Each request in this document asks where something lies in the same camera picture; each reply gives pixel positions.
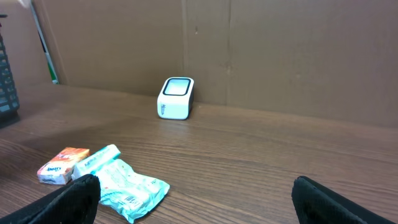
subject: white cube device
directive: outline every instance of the white cube device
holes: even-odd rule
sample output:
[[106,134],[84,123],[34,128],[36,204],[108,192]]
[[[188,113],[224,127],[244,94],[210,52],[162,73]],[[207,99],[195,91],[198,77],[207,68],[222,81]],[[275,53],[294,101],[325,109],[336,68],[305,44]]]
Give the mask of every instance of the white cube device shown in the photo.
[[193,79],[166,80],[157,98],[157,114],[164,119],[187,119],[193,103]]

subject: tissue packet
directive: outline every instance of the tissue packet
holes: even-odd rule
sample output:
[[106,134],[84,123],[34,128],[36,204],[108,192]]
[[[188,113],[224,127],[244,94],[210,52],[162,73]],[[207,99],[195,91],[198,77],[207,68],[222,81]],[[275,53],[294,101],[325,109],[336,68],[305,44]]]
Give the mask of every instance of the tissue packet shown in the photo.
[[93,174],[93,172],[100,170],[103,165],[117,159],[119,155],[120,151],[114,144],[104,147],[92,156],[76,164],[72,180],[76,180],[86,174]]
[[67,147],[37,171],[41,183],[66,184],[77,162],[90,155],[89,149]]
[[134,220],[151,211],[167,194],[170,185],[153,177],[137,174],[120,159],[95,173],[101,183],[101,200],[120,215]]

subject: teal plastic packet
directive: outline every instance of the teal plastic packet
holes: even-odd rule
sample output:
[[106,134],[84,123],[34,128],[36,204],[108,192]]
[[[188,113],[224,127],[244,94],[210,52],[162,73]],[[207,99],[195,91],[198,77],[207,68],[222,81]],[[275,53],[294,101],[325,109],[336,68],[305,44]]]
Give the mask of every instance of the teal plastic packet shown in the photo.
[[101,183],[99,202],[115,209],[129,223],[151,211],[170,188],[163,180],[135,173],[121,159],[103,166],[95,175]]

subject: dark mesh basket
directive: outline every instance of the dark mesh basket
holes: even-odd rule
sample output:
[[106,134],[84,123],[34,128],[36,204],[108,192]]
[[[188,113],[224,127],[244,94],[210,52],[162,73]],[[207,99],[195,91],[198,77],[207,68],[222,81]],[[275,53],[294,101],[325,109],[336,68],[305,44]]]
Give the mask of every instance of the dark mesh basket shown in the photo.
[[0,33],[0,121],[7,117],[14,116],[18,108],[19,101],[17,91],[14,80],[12,79],[6,48],[4,47]]

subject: orange and white package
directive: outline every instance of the orange and white package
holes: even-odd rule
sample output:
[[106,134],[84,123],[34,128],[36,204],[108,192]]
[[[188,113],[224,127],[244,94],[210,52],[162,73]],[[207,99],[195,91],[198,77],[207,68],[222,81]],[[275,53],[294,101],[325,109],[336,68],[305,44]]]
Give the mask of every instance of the orange and white package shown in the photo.
[[90,155],[89,149],[67,147],[37,171],[41,183],[66,184],[72,178],[76,163]]

